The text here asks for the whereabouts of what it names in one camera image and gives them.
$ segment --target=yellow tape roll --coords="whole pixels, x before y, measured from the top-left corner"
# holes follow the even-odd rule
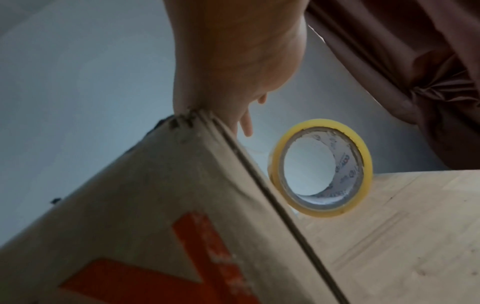
[[[330,185],[315,195],[297,195],[287,184],[285,156],[298,138],[310,137],[327,145],[335,158],[335,175]],[[370,152],[352,129],[328,119],[313,119],[292,127],[270,153],[270,181],[287,203],[301,213],[329,217],[347,212],[367,195],[372,184],[373,165]]]

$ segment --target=wooden tabletop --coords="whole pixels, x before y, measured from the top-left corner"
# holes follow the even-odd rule
[[[377,175],[347,214],[299,218],[351,303],[480,302],[480,171]]]

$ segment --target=tape roll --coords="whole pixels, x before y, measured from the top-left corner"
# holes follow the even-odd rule
[[[325,144],[335,159],[332,182],[314,195],[295,194],[285,178],[285,156],[295,140],[305,137]],[[313,119],[292,127],[280,138],[269,156],[268,175],[294,209],[310,216],[336,216],[355,207],[368,193],[373,177],[372,157],[354,130],[333,120]]]

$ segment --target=hand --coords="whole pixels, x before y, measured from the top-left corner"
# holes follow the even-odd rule
[[[175,37],[175,113],[204,108],[253,133],[249,104],[295,72],[306,0],[165,0]]]

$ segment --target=brown curtain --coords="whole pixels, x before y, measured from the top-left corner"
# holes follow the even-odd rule
[[[480,0],[312,0],[308,24],[452,169],[480,169]]]

